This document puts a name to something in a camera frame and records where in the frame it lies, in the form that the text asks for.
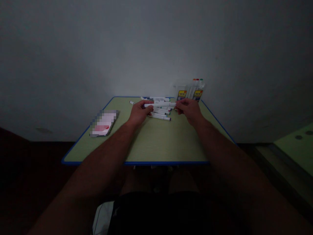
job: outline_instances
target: forearm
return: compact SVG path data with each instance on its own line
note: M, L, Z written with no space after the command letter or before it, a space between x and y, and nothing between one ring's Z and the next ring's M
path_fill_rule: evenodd
M244 219L255 234L311 233L307 221L272 186L249 156L207 120L199 121L195 129L212 167L237 194Z
M100 196L123 164L135 130L125 123L89 154L30 234L89 234Z
M202 118L194 125L212 167L241 196L260 195L271 186L252 159Z
M80 197L99 196L125 161L135 130L127 122L122 125L86 157L63 191Z

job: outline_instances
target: marker label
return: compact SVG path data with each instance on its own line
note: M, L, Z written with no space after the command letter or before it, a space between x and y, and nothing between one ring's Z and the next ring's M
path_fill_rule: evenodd
M195 93L193 94L193 100L196 100L199 102L200 97L202 96L203 90L195 90Z
M180 90L178 91L177 100L182 100L186 97L187 91L186 90Z

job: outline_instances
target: green tabletop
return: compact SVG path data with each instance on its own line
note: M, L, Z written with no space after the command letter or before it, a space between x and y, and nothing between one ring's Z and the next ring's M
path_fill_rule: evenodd
M312 131L313 123L274 142L311 176L313 176L313 135L308 133Z
M115 121L110 135L90 137L90 127L88 127L64 156L62 163L80 164L128 120L132 109L129 101L139 102L140 100L139 97L113 97L104 108L105 110L119 110L119 117ZM199 106L203 116L233 142L202 101L199 102ZM171 121L146 118L131 143L125 161L126 165L206 164L208 162L198 135L186 117L178 115L176 111L171 111L169 117L171 117Z

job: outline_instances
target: hand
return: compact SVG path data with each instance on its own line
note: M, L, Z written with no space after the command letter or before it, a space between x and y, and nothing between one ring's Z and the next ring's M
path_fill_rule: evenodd
M134 127L140 126L143 121L146 119L147 115L151 116L151 111L153 111L153 106L149 105L144 108L144 104L154 103L153 101L140 101L133 105L133 108L128 119L128 124L133 125Z
M191 99L183 99L176 102L178 114L185 114L190 125L195 127L196 124L205 120L197 101Z

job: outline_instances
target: white marker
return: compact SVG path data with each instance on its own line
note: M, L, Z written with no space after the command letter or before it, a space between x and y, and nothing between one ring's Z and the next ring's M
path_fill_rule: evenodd
M167 111L166 109L160 109L160 108L157 108L157 107L154 107L154 108L153 108L153 111L156 112L156 113L170 114L170 112Z
M160 107L161 109L168 109L169 111L171 111L172 110L172 107Z
M171 102L162 102L162 103L155 103L155 104L144 104L144 107L148 107L149 105L152 105L153 107L163 107L163 106L167 106L167 107L175 107L176 103L171 103Z
M151 117L151 118L158 118L158 119L163 119L163 120L167 120L167 121L170 121L171 118L170 117L163 117L161 115L155 115L153 113L151 113L152 115L151 116L148 116L148 117Z
M166 113L165 112L160 112L160 111L156 111L153 109L153 111L151 111L152 113L156 113L156 114L160 114L162 116L166 116Z
M166 102L170 102L170 99L169 99L169 98L165 98L165 97L154 97L154 96L150 96L150 97L148 97L148 99L154 100L154 101L166 101Z

